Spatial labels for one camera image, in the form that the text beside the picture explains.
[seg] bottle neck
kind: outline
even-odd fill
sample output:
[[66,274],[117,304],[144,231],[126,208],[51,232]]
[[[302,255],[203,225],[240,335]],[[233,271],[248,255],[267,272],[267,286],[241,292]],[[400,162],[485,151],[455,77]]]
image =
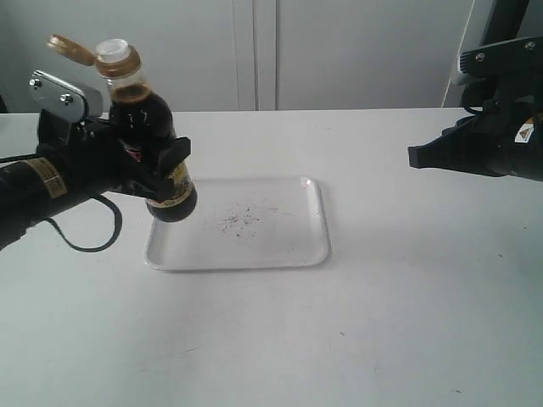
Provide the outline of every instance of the bottle neck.
[[104,78],[114,103],[137,103],[151,94],[143,70],[139,69],[122,78]]

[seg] dark brown liquid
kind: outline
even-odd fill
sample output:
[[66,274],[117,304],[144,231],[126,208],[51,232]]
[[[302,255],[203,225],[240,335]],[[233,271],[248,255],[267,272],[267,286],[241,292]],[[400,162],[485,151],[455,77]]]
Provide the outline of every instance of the dark brown liquid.
[[[167,142],[176,138],[168,104],[145,85],[125,86],[111,95],[109,121],[120,131],[120,139],[132,152],[141,153],[141,161],[159,173],[159,155]],[[164,222],[177,222],[189,216],[196,206],[198,194],[193,191],[182,202],[170,208],[147,205],[151,214]]]

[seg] white table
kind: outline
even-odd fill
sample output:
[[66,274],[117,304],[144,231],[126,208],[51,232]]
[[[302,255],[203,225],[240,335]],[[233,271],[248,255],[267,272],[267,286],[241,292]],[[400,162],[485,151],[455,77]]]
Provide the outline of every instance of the white table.
[[[197,179],[320,181],[332,257],[150,270],[152,218],[113,195],[126,221],[104,253],[39,225],[0,253],[0,406],[543,405],[543,184],[408,166],[463,115],[176,114]],[[35,115],[0,117],[2,155],[35,132]],[[86,245],[112,227],[98,203],[58,220]]]

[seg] white tray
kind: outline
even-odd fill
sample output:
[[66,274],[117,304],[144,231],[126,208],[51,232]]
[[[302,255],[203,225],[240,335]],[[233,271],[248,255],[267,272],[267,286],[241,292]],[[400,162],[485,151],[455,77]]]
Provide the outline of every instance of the white tray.
[[311,178],[202,180],[177,223],[155,220],[146,263],[158,270],[316,265],[329,253],[318,185]]

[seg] bottle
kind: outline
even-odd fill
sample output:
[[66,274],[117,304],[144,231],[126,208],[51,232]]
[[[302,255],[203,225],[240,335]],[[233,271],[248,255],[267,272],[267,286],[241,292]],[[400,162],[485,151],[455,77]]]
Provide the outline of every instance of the bottle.
[[[160,174],[160,152],[176,138],[170,108],[148,85],[136,49],[125,40],[113,39],[96,47],[94,62],[106,80],[111,107],[109,121],[120,130],[126,151],[136,160]],[[189,216],[198,194],[184,161],[167,175],[174,181],[175,193],[164,202],[147,199],[149,212],[164,222]]]

